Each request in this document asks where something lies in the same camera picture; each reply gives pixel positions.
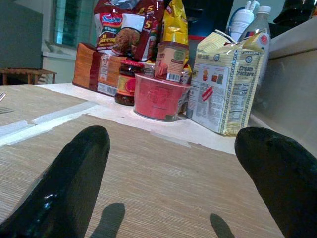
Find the jar label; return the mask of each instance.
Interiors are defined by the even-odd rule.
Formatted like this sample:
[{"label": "jar label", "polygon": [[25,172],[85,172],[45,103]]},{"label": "jar label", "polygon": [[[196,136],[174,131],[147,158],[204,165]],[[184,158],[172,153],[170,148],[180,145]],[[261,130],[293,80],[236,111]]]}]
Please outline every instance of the jar label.
[{"label": "jar label", "polygon": [[117,93],[126,96],[134,96],[134,90],[135,78],[125,75],[119,75]]}]

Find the jar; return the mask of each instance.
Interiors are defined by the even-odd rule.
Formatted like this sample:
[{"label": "jar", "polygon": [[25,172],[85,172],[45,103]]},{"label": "jar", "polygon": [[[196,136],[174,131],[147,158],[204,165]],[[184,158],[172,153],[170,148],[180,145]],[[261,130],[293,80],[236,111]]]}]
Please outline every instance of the jar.
[{"label": "jar", "polygon": [[117,103],[133,106],[135,90],[135,73],[143,73],[143,64],[128,59],[123,59],[118,77],[117,93],[114,100]]}]

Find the bottle cap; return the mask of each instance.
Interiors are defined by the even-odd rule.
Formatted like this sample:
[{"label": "bottle cap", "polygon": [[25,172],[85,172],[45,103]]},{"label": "bottle cap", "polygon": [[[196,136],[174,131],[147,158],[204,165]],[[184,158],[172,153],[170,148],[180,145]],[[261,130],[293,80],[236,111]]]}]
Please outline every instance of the bottle cap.
[{"label": "bottle cap", "polygon": [[270,14],[271,7],[270,6],[260,6],[258,13]]}]

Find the barcode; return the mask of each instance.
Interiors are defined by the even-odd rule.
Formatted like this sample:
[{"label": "barcode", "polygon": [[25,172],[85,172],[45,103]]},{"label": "barcode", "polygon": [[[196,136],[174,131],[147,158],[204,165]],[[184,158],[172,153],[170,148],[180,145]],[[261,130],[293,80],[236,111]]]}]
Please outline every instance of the barcode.
[{"label": "barcode", "polygon": [[115,87],[111,87],[103,83],[98,83],[97,91],[114,96],[117,92],[117,89]]},{"label": "barcode", "polygon": [[166,79],[169,81],[179,83],[180,82],[180,75],[168,73]]},{"label": "barcode", "polygon": [[187,117],[192,118],[193,114],[194,114],[194,111],[189,109],[189,108],[187,108],[187,112],[186,112]]}]

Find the wooden table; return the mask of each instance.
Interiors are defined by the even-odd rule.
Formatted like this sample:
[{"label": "wooden table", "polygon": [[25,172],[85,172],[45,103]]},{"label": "wooden table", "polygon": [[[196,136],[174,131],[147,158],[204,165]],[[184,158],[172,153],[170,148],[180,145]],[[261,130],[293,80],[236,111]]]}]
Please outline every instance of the wooden table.
[{"label": "wooden table", "polygon": [[29,69],[29,68],[0,68],[0,73],[2,74],[3,85],[8,85],[7,75],[8,74],[24,74],[28,75],[28,84],[37,84],[39,78],[44,74],[52,74],[52,83],[55,83],[56,72],[52,72],[46,69]]},{"label": "wooden table", "polygon": [[[106,120],[112,114],[106,105],[65,115],[85,100],[30,85],[0,91],[7,92],[1,104],[14,110],[0,115],[0,222],[66,143],[82,129],[101,125],[111,150],[87,238],[283,237],[235,155]],[[35,118],[56,111],[60,124],[48,130],[56,121],[36,124]],[[20,131],[14,143],[3,144],[3,126],[22,120],[31,126],[26,137]],[[161,126],[171,130],[173,123]]]}]

